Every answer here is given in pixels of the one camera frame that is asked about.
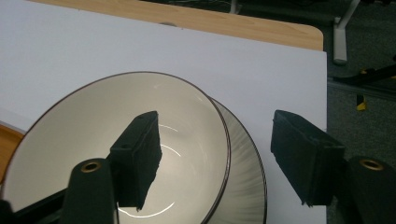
wooden table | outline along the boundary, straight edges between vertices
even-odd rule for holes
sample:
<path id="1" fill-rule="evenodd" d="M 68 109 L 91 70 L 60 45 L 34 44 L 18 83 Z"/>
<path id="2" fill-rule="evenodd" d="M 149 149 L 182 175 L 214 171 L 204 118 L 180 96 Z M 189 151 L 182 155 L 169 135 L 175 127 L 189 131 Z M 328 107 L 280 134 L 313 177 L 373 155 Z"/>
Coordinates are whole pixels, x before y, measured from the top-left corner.
<path id="1" fill-rule="evenodd" d="M 139 21 L 170 22 L 178 27 L 220 35 L 231 35 L 304 49 L 323 50 L 322 32 L 308 25 L 136 0 L 33 1 Z"/>
<path id="2" fill-rule="evenodd" d="M 69 92 L 122 72 L 160 71 L 186 78 L 227 105 L 254 139 L 271 195 L 267 223 L 325 223 L 325 208 L 300 205 L 268 150 L 275 109 L 326 128 L 327 57 L 318 29 L 135 0 L 51 3 L 85 10 L 22 0 L 0 4 L 0 95 L 5 96 L 0 122 L 24 133 Z M 98 8 L 125 15 L 86 11 Z M 126 15 L 134 20 L 124 19 Z M 146 21 L 172 22 L 178 28 Z"/>

bowl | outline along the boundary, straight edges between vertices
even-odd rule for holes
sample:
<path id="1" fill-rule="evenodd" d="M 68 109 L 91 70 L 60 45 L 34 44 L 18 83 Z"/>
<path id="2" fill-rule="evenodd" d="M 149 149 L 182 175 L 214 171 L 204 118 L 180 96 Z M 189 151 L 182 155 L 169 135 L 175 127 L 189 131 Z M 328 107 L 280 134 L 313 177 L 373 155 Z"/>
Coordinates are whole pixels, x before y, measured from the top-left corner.
<path id="1" fill-rule="evenodd" d="M 120 223 L 207 222 L 230 171 L 230 138 L 212 100 L 186 80 L 136 72 L 95 81 L 64 97 L 29 130 L 3 188 L 14 211 L 67 187 L 81 161 L 105 158 L 136 116 L 159 113 L 163 158 L 143 209 Z"/>

gray carpet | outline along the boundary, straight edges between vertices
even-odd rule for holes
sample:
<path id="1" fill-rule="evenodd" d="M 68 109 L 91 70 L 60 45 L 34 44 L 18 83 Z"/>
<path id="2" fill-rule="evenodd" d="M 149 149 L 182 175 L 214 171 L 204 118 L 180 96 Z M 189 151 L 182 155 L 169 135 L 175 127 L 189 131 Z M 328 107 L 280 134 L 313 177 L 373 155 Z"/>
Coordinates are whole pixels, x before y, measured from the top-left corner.
<path id="1" fill-rule="evenodd" d="M 328 53 L 328 77 L 356 76 L 362 68 L 382 68 L 395 64 L 396 4 L 360 3 L 346 27 L 348 63 L 332 63 L 332 22 L 341 17 L 350 0 L 239 0 L 241 15 L 299 22 L 318 27 L 324 34 Z M 183 1 L 172 4 L 228 12 L 229 1 Z M 396 91 L 396 78 L 373 83 L 381 90 Z M 345 158 L 369 156 L 396 169 L 396 102 L 366 96 L 367 108 L 356 109 L 357 93 L 328 88 L 327 132 L 346 146 Z M 334 203 L 328 208 L 328 224 L 338 224 Z"/>

screw hole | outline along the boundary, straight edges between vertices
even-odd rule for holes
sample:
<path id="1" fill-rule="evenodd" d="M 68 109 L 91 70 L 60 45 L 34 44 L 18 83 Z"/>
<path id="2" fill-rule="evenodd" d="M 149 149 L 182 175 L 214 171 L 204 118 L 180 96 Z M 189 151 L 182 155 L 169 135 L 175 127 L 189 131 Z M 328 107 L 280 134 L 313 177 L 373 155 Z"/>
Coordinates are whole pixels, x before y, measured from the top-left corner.
<path id="1" fill-rule="evenodd" d="M 381 171 L 384 169 L 384 166 L 381 165 L 381 163 L 379 163 L 377 161 L 361 160 L 360 163 L 362 166 L 364 166 L 365 168 L 370 169 L 370 170 Z"/>
<path id="2" fill-rule="evenodd" d="M 81 172 L 82 173 L 90 173 L 90 172 L 98 170 L 100 167 L 101 167 L 100 162 L 91 161 L 91 162 L 88 162 L 88 163 L 84 164 L 81 167 Z"/>

